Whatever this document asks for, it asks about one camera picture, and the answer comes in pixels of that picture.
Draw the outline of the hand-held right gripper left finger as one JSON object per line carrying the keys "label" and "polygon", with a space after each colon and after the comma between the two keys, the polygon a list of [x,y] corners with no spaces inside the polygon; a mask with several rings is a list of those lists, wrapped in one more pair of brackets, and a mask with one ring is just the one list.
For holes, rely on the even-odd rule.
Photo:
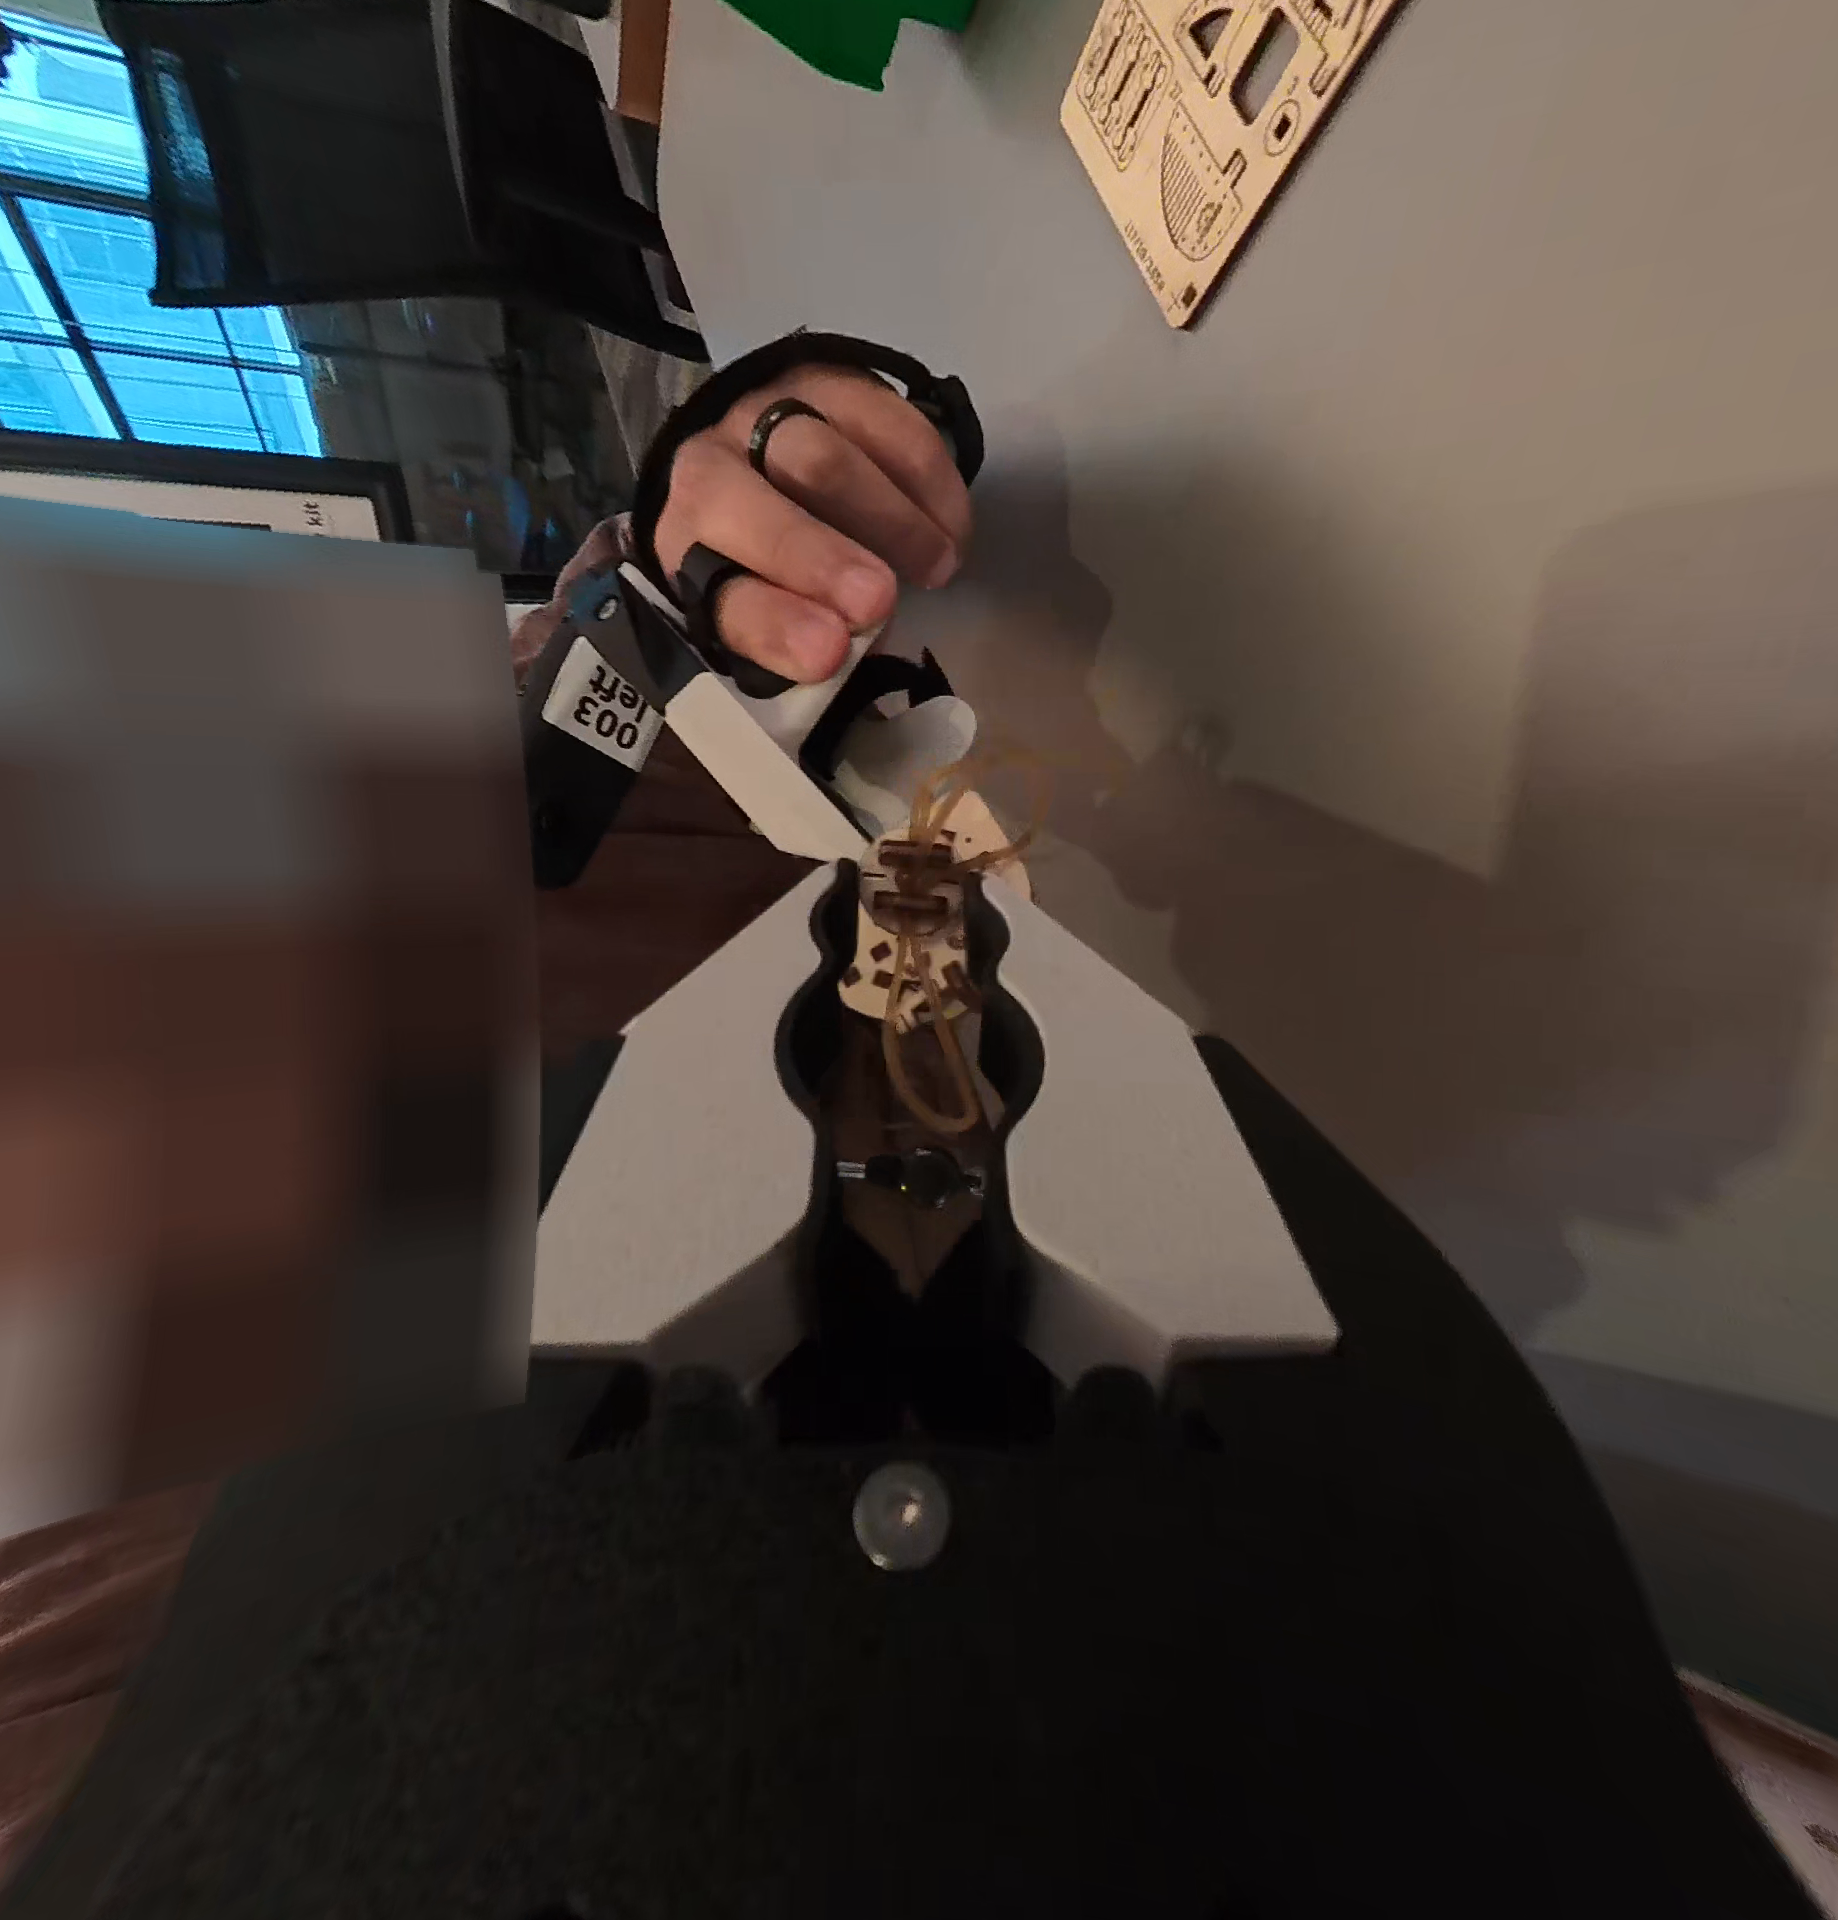
{"label": "hand-held right gripper left finger", "polygon": [[834,961],[831,901],[856,901],[852,860],[625,1025],[536,1220],[536,1356],[774,1373],[796,1349],[819,1150],[783,1031]]}

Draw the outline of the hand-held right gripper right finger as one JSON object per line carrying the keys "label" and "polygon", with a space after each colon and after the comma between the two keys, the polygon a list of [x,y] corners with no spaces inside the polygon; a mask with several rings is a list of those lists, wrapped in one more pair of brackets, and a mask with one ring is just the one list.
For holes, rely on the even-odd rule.
{"label": "hand-held right gripper right finger", "polygon": [[1190,1026],[1015,888],[996,909],[996,988],[1039,1041],[1004,1137],[1037,1362],[1161,1392],[1182,1362],[1327,1355],[1339,1320]]}

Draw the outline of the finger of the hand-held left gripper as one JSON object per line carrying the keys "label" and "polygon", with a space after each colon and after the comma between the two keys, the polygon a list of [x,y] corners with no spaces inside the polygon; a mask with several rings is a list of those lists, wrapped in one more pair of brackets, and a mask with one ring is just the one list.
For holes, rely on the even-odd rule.
{"label": "finger of the hand-held left gripper", "polygon": [[910,819],[926,780],[959,765],[977,747],[977,714],[955,695],[906,714],[865,709],[837,741],[834,796],[852,819]]}
{"label": "finger of the hand-held left gripper", "polygon": [[865,834],[852,816],[759,727],[727,678],[688,678],[671,695],[665,727],[777,852],[860,860]]}

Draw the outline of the wooden model assembly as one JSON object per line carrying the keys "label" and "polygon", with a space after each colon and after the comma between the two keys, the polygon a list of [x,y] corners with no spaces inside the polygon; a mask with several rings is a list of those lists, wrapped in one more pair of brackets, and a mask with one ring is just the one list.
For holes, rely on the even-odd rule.
{"label": "wooden model assembly", "polygon": [[852,1012],[910,1036],[931,1026],[938,1012],[953,1025],[977,1010],[966,875],[1034,901],[1017,834],[1004,830],[977,786],[944,803],[931,834],[898,819],[865,845],[856,872],[856,951],[837,975],[837,1001]]}

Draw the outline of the tan rubber band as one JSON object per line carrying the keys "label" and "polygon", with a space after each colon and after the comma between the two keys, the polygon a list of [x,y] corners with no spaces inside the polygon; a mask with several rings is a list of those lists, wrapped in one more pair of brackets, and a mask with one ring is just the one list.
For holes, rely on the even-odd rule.
{"label": "tan rubber band", "polygon": [[[953,765],[953,767],[944,767],[938,780],[926,780],[926,781],[917,786],[915,806],[910,806],[910,826],[915,826],[917,834],[931,834],[931,826],[944,826],[944,803],[948,803],[953,794],[966,794],[966,786],[979,794],[979,781],[985,781],[990,775],[1004,775],[1004,767],[1017,767],[1017,775],[1028,780],[1028,803],[1034,803],[1034,809],[1028,809],[1028,826],[1015,830],[1015,834],[1017,834],[1017,849],[1028,852],[1034,837],[1037,837],[1037,830],[1044,826],[1044,809],[1051,809],[1051,765],[1044,765],[1039,754],[1034,754],[1034,750],[1028,750],[1021,741],[1015,741],[1015,735],[997,735],[997,747],[977,747],[959,765]],[[922,1031],[931,1031],[931,1041],[938,1041],[938,1058],[944,1058],[944,1072],[948,1072],[948,1083],[953,1083],[955,1104],[953,1104],[953,1108],[938,1108],[938,1104],[917,1090],[917,1078],[910,1074],[910,1064],[906,1064],[906,1036],[896,1036],[892,1026],[879,1026],[879,1059],[886,1059],[892,1095],[898,1100],[898,1108],[906,1108],[917,1125],[926,1125],[926,1131],[938,1131],[938,1137],[959,1137],[959,1131],[970,1131],[970,1125],[985,1122],[979,1078],[977,1078],[977,1072],[970,1072],[970,1059],[966,1059],[966,1049],[959,1049],[955,1026],[953,1026],[944,1012],[938,1012],[938,1025],[922,1026]]]}

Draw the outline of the wooden model parts sheet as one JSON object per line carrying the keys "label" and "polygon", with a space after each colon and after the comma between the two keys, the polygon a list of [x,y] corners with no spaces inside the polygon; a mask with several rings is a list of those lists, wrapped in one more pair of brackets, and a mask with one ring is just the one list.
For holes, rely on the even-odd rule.
{"label": "wooden model parts sheet", "polygon": [[1102,0],[1061,97],[1114,232],[1197,323],[1400,0]]}

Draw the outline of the person's left hand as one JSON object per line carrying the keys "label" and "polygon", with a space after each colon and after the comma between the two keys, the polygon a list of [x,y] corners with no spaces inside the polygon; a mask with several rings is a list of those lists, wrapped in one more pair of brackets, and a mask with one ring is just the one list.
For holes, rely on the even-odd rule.
{"label": "person's left hand", "polygon": [[823,682],[898,589],[959,569],[970,491],[906,392],[804,362],[672,447],[646,552],[679,580],[692,548],[735,560],[718,636],[770,675]]}

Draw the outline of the black framed poster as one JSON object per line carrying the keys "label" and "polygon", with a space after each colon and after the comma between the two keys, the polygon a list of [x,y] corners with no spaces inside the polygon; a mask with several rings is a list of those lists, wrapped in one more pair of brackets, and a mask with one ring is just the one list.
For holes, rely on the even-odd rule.
{"label": "black framed poster", "polygon": [[413,541],[389,461],[24,434],[0,426],[0,494],[301,537]]}

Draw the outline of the black mesh chair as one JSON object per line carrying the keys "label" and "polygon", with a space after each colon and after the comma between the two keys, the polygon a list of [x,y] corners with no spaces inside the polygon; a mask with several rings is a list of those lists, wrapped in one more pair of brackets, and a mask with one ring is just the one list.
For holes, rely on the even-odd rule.
{"label": "black mesh chair", "polygon": [[165,309],[504,301],[707,362],[585,50],[476,0],[106,0]]}

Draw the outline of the window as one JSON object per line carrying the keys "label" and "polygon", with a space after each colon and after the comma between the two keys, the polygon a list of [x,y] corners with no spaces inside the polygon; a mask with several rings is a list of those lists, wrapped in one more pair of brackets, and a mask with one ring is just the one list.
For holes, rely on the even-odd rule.
{"label": "window", "polygon": [[0,426],[320,457],[279,309],[158,309],[146,143],[90,2],[0,2]]}

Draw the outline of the green sheet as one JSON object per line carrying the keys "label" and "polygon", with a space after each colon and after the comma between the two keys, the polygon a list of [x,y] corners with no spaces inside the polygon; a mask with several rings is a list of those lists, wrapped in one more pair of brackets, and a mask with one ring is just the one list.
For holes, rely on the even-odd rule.
{"label": "green sheet", "polygon": [[879,96],[898,27],[966,33],[977,0],[796,0],[783,40],[823,79]]}

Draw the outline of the brown wooden board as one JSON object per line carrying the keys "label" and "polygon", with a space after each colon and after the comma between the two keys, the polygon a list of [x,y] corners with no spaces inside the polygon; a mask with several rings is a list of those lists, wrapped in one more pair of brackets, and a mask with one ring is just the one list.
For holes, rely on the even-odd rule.
{"label": "brown wooden board", "polygon": [[619,0],[619,111],[646,127],[665,118],[671,0]]}

